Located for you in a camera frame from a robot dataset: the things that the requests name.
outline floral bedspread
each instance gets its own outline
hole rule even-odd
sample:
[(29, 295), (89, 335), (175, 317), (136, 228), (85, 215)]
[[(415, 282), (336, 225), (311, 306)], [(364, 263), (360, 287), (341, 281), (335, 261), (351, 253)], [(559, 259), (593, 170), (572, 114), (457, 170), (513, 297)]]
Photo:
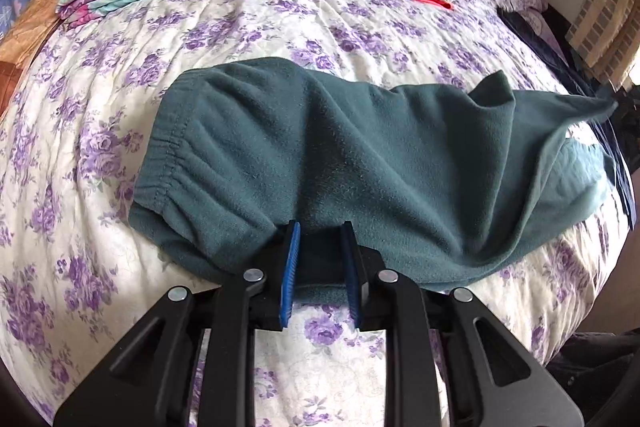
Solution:
[[(495, 14), (544, 3), (143, 0), (57, 31), (0, 124), (0, 355), (25, 395), (51, 420), (167, 289), (210, 288), (127, 226), (154, 115), (182, 71), (282, 56), (387, 88), (470, 90), (502, 69), (516, 88), (564, 92)], [(585, 125), (571, 132), (595, 141)], [(589, 311), (626, 233), (613, 191), (472, 290), (544, 362)], [(257, 336), (257, 426), (381, 426), (384, 353), (384, 334), (354, 330), (345, 309), (296, 306), (284, 333)]]

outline dark clothing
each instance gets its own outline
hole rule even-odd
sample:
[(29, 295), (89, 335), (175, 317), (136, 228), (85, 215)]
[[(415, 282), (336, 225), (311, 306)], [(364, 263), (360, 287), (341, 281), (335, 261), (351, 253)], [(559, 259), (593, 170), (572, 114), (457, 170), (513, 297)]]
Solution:
[[(569, 93), (596, 97), (596, 92), (591, 87), (591, 83), (580, 73), (565, 64), (551, 46), (536, 35), (529, 23), (520, 14), (517, 12), (505, 12), (499, 8), (498, 15), (502, 22), (546, 64)], [(620, 195), (625, 214), (628, 217), (629, 227), (633, 229), (636, 224), (634, 193), (629, 176), (625, 171), (625, 159), (620, 151), (611, 121), (609, 118), (602, 122), (594, 122), (592, 120), (590, 126), (598, 141), (616, 162), (616, 189)]]
[[(190, 70), (162, 99), (129, 223), (223, 283), (290, 219), (303, 232), (351, 220), (360, 244), (421, 286), (465, 285), (602, 204), (612, 159), (565, 133), (614, 107), (512, 91), (502, 72), (466, 94), (385, 90), (279, 58)], [(301, 248), (302, 299), (340, 301), (340, 253)]]
[(640, 328), (623, 335), (574, 333), (546, 369), (588, 422), (613, 395), (639, 350)]

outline purple flower pattern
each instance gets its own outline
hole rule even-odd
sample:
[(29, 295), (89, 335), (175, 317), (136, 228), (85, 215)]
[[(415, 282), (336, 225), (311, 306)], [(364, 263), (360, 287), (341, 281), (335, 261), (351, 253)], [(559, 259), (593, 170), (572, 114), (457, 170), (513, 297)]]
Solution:
[(32, 400), (31, 403), (35, 403), (38, 409), (40, 410), (40, 414), (46, 418), (50, 424), (53, 423), (53, 416), (55, 415), (55, 411), (50, 403), (40, 401), (40, 400)]
[(462, 28), (466, 28), (470, 21), (467, 16), (463, 16), (454, 11), (439, 12), (435, 17), (436, 26), (445, 32), (460, 33)]
[(438, 64), (438, 71), (440, 73), (438, 77), (439, 83), (450, 84), (451, 86), (455, 86), (461, 90), (464, 90), (466, 88), (465, 81), (463, 81), (457, 75), (454, 75), (446, 64)]
[(32, 149), (38, 133), (26, 122), (26, 117), (22, 111), (18, 111), (13, 128), (12, 145), (9, 152), (9, 162), (14, 168), (12, 182), (20, 186), (25, 186), (32, 178), (29, 176), (29, 168), (38, 165), (37, 152), (33, 154)]
[(34, 82), (38, 84), (48, 83), (52, 78), (52, 71), (57, 62), (60, 61), (60, 45), (51, 41), (47, 42), (40, 50), (38, 59), (41, 60), (40, 65), (33, 76)]
[(274, 34), (275, 27), (271, 23), (254, 26), (253, 28), (253, 30), (249, 30), (246, 26), (241, 26), (238, 29), (240, 36), (236, 41), (234, 50), (236, 54), (248, 52), (249, 50), (258, 48), (258, 43), (262, 45), (276, 38)]
[(329, 315), (307, 319), (305, 337), (316, 347), (327, 347), (335, 343), (342, 335), (342, 325), (334, 322)]
[(107, 38), (98, 38), (84, 54), (81, 67), (95, 68), (98, 75), (105, 75), (118, 64), (129, 43), (121, 33)]
[(371, 17), (373, 16), (373, 11), (362, 4), (356, 3), (355, 1), (350, 1), (344, 7), (344, 11), (347, 14), (351, 14), (352, 16), (361, 16), (361, 17)]
[(391, 21), (391, 28), (395, 29), (400, 35), (406, 37), (424, 37), (425, 30), (410, 22)]
[(486, 53), (489, 57), (493, 57), (494, 59), (497, 59), (499, 57), (498, 52), (495, 51), (495, 49), (488, 45), (487, 43), (481, 42), (481, 41), (474, 41), (474, 44), (476, 46), (478, 46), (479, 49), (481, 49), (484, 53)]
[(516, 86), (520, 90), (535, 90), (535, 84), (528, 75), (521, 72), (515, 72), (513, 77), (516, 79)]
[(14, 235), (6, 224), (6, 215), (0, 214), (0, 247), (10, 247)]
[(351, 334), (348, 336), (345, 335), (343, 338), (344, 344), (347, 347), (367, 346), (369, 357), (385, 358), (386, 345), (384, 333), (360, 333), (360, 331), (355, 329), (353, 321), (351, 320), (347, 321), (346, 326), (351, 330)]
[(98, 334), (113, 339), (113, 335), (102, 318), (104, 306), (111, 305), (111, 297), (118, 293), (113, 278), (118, 274), (117, 265), (107, 269), (97, 263), (94, 250), (86, 245), (78, 245), (74, 252), (57, 262), (56, 275), (62, 281), (71, 283), (65, 290), (66, 310), (77, 314), (89, 326), (89, 336), (98, 342)]
[(58, 97), (62, 94), (62, 92), (66, 89), (66, 75), (62, 75), (57, 81), (49, 84), (49, 88), (47, 89), (47, 99), (54, 102), (58, 100)]
[(57, 118), (56, 127), (59, 130), (69, 128), (79, 115), (84, 112), (87, 100), (84, 95), (71, 95), (65, 97), (59, 107), (51, 114), (51, 118)]
[(291, 60), (299, 66), (329, 72), (337, 70), (334, 60), (323, 52), (318, 41), (307, 39), (303, 47), (290, 43), (287, 48), (290, 51)]
[(543, 275), (555, 291), (556, 309), (568, 296), (578, 298), (590, 284), (591, 275), (580, 262), (574, 247), (565, 239), (556, 239), (550, 245), (550, 250), (550, 262), (545, 264)]
[(441, 48), (461, 70), (472, 71), (483, 75), (487, 73), (480, 57), (467, 48), (460, 45), (442, 46)]
[(538, 324), (533, 328), (531, 332), (531, 353), (538, 360), (538, 362), (544, 362), (545, 353), (545, 320), (544, 317), (538, 319)]
[(36, 194), (35, 207), (31, 219), (27, 223), (33, 232), (42, 235), (48, 243), (53, 242), (56, 225), (62, 220), (60, 212), (60, 195), (53, 191), (51, 182), (47, 183), (44, 196)]
[(254, 390), (258, 398), (267, 400), (278, 394), (276, 385), (278, 378), (273, 371), (265, 371), (260, 367), (254, 368)]
[(188, 50), (212, 48), (221, 45), (238, 30), (242, 13), (230, 12), (224, 17), (200, 22), (184, 36), (184, 47)]
[(22, 106), (24, 103), (24, 90), (16, 90), (14, 96), (11, 97), (11, 103), (14, 106)]
[(402, 0), (369, 0), (369, 4), (379, 8), (402, 8)]
[(600, 249), (603, 255), (609, 255), (609, 232), (607, 232), (607, 222), (602, 221), (596, 216), (596, 224), (598, 226), (598, 239), (600, 240)]
[(403, 73), (409, 70), (409, 57), (404, 52), (395, 52), (393, 62), (396, 65), (394, 69), (396, 73)]
[(126, 22), (131, 22), (131, 21), (136, 21), (139, 19), (145, 19), (146, 14), (149, 13), (149, 7), (148, 5), (145, 6), (141, 6), (139, 9), (134, 10), (133, 12), (130, 12), (129, 14), (127, 14), (124, 18), (124, 20)]
[(149, 30), (166, 30), (172, 26), (177, 26), (180, 22), (184, 21), (188, 17), (192, 16), (192, 14), (187, 14), (185, 12), (169, 12), (164, 16), (158, 16), (151, 19), (146, 27)]
[(202, 335), (202, 343), (200, 344), (200, 352), (198, 354), (198, 362), (196, 363), (196, 372), (193, 377), (193, 389), (191, 391), (191, 410), (189, 411), (188, 427), (198, 426), (198, 410), (200, 408), (200, 396), (202, 392), (202, 379), (204, 378), (204, 367), (207, 360), (207, 352), (209, 350), (209, 340), (211, 338), (211, 330), (206, 329)]
[(295, 415), (291, 419), (291, 425), (294, 427), (318, 425), (319, 423), (334, 422), (334, 420), (343, 421), (345, 418), (342, 415), (342, 410), (334, 414), (330, 414), (326, 411), (326, 397), (318, 398), (313, 396), (305, 398), (304, 410), (302, 414)]
[(431, 346), (431, 353), (433, 353), (433, 362), (435, 362), (440, 375), (445, 374), (444, 351), (442, 349), (442, 339), (440, 338), (440, 332), (438, 330), (429, 330), (429, 344)]
[(330, 26), (329, 31), (345, 52), (362, 50), (378, 58), (389, 51), (386, 39), (380, 32), (370, 32), (361, 25), (353, 25), (351, 28)]
[(518, 281), (523, 281), (526, 276), (524, 263), (522, 261), (518, 261), (517, 263), (505, 266), (503, 269), (498, 271), (498, 274), (504, 283), (507, 283), (508, 281), (516, 283), (518, 283)]
[(167, 64), (160, 56), (163, 50), (156, 50), (145, 57), (145, 60), (138, 67), (129, 68), (124, 75), (124, 88), (149, 88), (156, 86), (161, 74), (166, 70)]
[(308, 8), (304, 4), (296, 0), (274, 0), (268, 1), (267, 4), (279, 14), (300, 14), (302, 16), (311, 16), (316, 14), (316, 9)]
[(130, 174), (124, 158), (140, 151), (144, 137), (129, 130), (118, 136), (124, 111), (116, 112), (106, 122), (85, 118), (78, 144), (78, 169), (71, 179), (87, 182), (89, 192), (108, 191), (110, 210), (99, 216), (103, 225), (126, 222), (133, 200), (133, 187), (137, 174)]
[[(74, 387), (78, 385), (78, 381), (70, 375), (70, 371), (77, 375), (78, 368), (72, 362), (66, 344), (55, 352), (47, 340), (47, 332), (54, 328), (55, 316), (44, 298), (36, 298), (37, 279), (33, 264), (24, 269), (14, 269), (12, 279), (2, 276), (0, 301), (9, 317), (6, 330), (39, 364), (49, 368), (52, 394), (62, 399), (68, 393), (68, 384)], [(38, 403), (43, 413), (48, 415), (50, 406), (44, 402)]]

